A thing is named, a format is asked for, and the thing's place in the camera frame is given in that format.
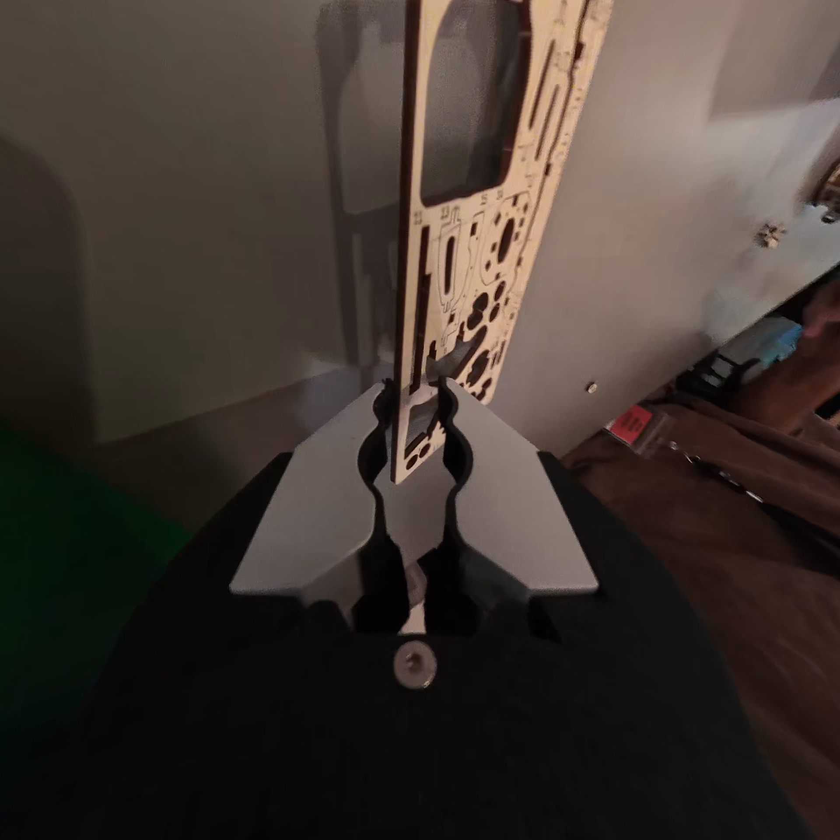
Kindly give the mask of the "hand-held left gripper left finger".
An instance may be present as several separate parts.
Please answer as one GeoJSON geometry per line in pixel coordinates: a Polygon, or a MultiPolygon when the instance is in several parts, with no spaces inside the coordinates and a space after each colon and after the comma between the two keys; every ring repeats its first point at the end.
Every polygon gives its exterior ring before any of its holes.
{"type": "Polygon", "coordinates": [[[375,480],[394,385],[373,385],[297,446],[229,584],[233,595],[332,602],[358,632],[405,624],[403,557],[375,480]]]}

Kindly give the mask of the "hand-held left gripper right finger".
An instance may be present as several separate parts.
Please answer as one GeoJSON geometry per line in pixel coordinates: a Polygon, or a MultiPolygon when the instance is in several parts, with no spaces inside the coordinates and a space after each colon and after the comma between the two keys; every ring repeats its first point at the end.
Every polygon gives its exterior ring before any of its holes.
{"type": "Polygon", "coordinates": [[[451,378],[441,379],[441,543],[421,560],[427,632],[475,632],[497,607],[588,596],[600,583],[540,452],[451,378]]]}

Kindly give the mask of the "plywood model parts sheet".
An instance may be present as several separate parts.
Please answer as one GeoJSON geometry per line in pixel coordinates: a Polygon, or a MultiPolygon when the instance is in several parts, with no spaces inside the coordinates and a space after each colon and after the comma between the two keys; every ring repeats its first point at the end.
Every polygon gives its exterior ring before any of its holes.
{"type": "Polygon", "coordinates": [[[500,2],[518,28],[499,174],[424,197],[434,52],[455,2],[408,2],[391,479],[407,481],[446,433],[438,379],[480,403],[497,389],[522,300],[613,16],[614,2],[500,2]]]}

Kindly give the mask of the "small wooden gear model assembly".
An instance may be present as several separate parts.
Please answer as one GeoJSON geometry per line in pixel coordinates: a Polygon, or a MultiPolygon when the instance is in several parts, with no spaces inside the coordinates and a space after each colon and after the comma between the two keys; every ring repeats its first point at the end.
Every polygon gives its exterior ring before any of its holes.
{"type": "Polygon", "coordinates": [[[839,222],[839,172],[839,161],[836,161],[811,199],[811,205],[822,209],[823,224],[831,225],[839,222]]]}

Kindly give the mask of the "red label tag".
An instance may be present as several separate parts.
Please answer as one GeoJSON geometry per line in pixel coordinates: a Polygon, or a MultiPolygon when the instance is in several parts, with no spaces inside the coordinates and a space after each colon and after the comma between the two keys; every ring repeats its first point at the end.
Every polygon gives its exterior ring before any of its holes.
{"type": "Polygon", "coordinates": [[[644,406],[635,404],[605,425],[605,431],[615,438],[632,445],[641,438],[654,419],[654,413],[644,406]]]}

